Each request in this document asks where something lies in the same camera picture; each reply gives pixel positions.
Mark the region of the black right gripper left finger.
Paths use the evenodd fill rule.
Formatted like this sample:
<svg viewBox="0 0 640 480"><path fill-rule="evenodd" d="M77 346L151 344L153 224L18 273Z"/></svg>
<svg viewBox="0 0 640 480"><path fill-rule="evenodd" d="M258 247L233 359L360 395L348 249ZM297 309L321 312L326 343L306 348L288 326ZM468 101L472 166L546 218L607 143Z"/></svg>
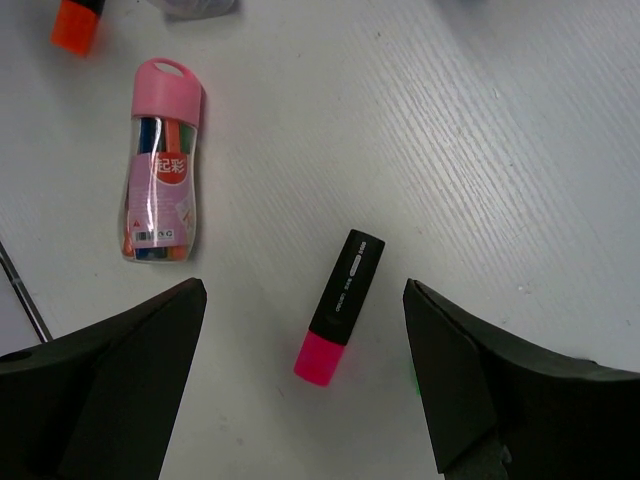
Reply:
<svg viewBox="0 0 640 480"><path fill-rule="evenodd" d="M206 303L203 282L190 278L2 356L2 478L158 478Z"/></svg>

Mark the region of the orange cap highlighter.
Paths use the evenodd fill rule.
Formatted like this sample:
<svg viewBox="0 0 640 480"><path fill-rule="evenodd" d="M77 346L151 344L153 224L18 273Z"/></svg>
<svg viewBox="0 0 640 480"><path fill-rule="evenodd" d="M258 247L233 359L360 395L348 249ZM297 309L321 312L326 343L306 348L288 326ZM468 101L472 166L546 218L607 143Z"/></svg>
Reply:
<svg viewBox="0 0 640 480"><path fill-rule="evenodd" d="M105 0L61 0L50 41L78 56L86 56L93 44Z"/></svg>

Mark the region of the pink cap highlighter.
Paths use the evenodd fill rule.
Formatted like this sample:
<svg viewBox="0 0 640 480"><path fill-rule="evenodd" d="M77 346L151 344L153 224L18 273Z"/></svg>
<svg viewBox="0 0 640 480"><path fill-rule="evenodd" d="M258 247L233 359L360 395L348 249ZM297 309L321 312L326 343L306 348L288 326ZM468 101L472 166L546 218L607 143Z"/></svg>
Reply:
<svg viewBox="0 0 640 480"><path fill-rule="evenodd" d="M330 384L349 342L385 242L351 230L312 316L294 373L320 387Z"/></svg>

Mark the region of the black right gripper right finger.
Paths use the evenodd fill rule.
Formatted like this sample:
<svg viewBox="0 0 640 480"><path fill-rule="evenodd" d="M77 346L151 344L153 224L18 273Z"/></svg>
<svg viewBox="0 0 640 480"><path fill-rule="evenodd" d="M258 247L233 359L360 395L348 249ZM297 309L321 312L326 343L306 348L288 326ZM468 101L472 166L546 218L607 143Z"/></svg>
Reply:
<svg viewBox="0 0 640 480"><path fill-rule="evenodd" d="M403 305L445 478L638 477L637 373L535 345L416 280Z"/></svg>

